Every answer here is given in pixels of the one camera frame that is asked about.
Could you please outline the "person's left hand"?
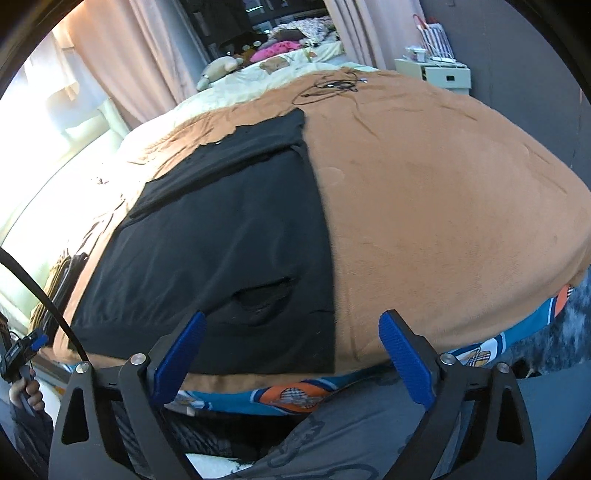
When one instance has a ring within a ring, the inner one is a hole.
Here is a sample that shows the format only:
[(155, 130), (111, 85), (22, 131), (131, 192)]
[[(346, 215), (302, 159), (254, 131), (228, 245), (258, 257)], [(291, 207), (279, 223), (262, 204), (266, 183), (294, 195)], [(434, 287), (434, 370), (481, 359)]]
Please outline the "person's left hand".
[(17, 408), (22, 408), (23, 401), (26, 401), (26, 404), (36, 412), (45, 410), (43, 394), (40, 391), (39, 382), (36, 380), (36, 373), (32, 368), (29, 369), (27, 378), (23, 377), (11, 385), (9, 398)]

